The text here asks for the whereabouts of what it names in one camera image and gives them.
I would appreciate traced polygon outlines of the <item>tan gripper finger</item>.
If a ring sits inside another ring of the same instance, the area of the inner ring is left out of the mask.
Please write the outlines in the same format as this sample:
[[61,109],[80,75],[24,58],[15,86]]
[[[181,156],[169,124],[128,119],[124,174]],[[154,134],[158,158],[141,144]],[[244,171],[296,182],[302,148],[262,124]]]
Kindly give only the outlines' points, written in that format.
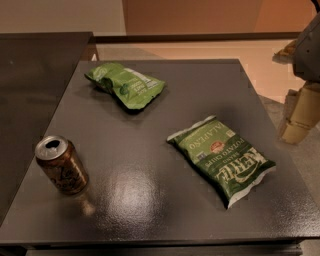
[[292,59],[296,49],[296,40],[291,41],[283,49],[274,54],[275,57],[280,59]]
[[307,81],[286,95],[279,138],[288,144],[302,142],[320,122],[320,84]]

